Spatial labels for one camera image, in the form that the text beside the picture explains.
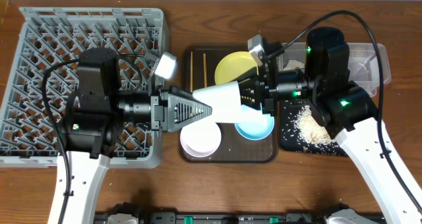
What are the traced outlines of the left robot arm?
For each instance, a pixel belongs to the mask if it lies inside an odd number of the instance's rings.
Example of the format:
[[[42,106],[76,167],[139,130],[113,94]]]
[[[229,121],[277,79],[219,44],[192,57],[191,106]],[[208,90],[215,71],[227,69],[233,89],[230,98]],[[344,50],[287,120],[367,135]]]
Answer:
[[[99,192],[125,123],[174,132],[211,116],[209,105],[175,86],[154,86],[145,92],[137,84],[122,90],[119,61],[125,61],[141,80],[145,79],[133,58],[133,54],[97,47],[72,60],[78,65],[79,84],[69,95],[60,121],[52,114],[46,87],[50,74],[61,65],[45,71],[42,99],[61,154],[49,223],[93,222]]]

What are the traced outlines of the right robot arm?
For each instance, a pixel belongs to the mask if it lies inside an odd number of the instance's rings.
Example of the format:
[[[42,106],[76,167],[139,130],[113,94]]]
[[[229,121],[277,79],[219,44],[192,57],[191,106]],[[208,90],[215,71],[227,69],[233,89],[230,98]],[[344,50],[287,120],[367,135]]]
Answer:
[[[304,69],[279,71],[276,57],[288,46],[270,51],[261,35],[248,40],[258,68],[237,79],[241,102],[276,115],[279,101],[304,99],[314,120],[358,168],[386,222],[420,223],[421,187],[387,137],[381,107],[350,80],[349,45],[343,33],[331,27],[311,30]]]

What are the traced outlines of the yellow round plate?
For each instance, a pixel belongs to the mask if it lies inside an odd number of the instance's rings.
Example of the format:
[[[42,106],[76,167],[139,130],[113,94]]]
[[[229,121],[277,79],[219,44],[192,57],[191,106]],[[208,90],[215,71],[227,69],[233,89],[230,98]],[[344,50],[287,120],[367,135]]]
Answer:
[[[237,51],[226,55],[218,64],[214,73],[215,83],[225,84],[235,80],[250,69],[257,69],[258,65],[247,51]]]

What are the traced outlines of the pink white bowl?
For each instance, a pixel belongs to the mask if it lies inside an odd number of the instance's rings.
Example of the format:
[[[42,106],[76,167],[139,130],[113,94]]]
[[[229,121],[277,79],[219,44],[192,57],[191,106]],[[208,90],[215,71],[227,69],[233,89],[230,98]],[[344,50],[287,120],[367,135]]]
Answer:
[[[219,126],[212,121],[199,121],[181,129],[180,143],[185,152],[193,157],[212,155],[222,141]]]

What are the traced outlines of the white tissue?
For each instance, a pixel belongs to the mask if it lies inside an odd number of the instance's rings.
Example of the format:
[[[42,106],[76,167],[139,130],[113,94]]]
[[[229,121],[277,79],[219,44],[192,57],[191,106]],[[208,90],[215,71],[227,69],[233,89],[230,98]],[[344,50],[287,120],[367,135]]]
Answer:
[[[305,65],[301,61],[289,60],[287,65],[284,67],[284,70],[294,70],[296,68],[304,69]]]

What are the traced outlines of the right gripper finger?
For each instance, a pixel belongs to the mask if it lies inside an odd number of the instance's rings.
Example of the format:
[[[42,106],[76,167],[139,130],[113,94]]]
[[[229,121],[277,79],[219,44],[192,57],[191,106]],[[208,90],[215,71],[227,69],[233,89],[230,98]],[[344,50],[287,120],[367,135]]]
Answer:
[[[239,92],[242,105],[262,109],[262,89],[259,86],[240,86]]]
[[[256,88],[264,83],[264,76],[260,67],[253,67],[237,78],[240,88]]]

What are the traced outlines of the white cup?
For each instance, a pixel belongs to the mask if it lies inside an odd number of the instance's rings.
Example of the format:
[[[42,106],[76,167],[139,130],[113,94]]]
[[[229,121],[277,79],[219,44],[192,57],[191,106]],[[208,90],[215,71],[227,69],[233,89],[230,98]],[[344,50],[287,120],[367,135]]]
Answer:
[[[212,108],[211,121],[215,123],[241,122],[241,95],[238,82],[197,89],[193,92],[193,97]]]

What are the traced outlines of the wooden chopstick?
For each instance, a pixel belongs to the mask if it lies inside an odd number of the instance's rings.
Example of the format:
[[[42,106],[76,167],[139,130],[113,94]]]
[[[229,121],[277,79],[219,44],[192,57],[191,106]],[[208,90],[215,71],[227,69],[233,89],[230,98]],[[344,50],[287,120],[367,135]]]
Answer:
[[[206,54],[202,54],[203,59],[203,73],[204,73],[204,87],[208,86],[208,78],[207,78],[207,64],[206,64]]]
[[[193,92],[193,51],[190,56],[190,91]]]

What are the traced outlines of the light blue bowl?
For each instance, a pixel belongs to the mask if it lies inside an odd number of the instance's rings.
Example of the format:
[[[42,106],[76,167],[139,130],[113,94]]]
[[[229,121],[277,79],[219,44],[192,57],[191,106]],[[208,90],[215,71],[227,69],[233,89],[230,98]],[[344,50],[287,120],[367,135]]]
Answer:
[[[273,130],[275,119],[270,114],[253,109],[247,105],[241,106],[242,121],[235,124],[237,132],[248,140],[262,140]]]

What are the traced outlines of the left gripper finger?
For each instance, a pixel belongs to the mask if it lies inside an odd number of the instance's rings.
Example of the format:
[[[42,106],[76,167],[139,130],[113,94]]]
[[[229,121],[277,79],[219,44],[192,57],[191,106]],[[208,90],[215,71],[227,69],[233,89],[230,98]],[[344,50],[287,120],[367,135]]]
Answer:
[[[169,102],[192,102],[195,101],[191,92],[187,92],[180,87],[170,86],[168,94]]]
[[[169,95],[167,100],[166,131],[175,132],[183,127],[205,119],[212,114],[209,105],[194,99]]]

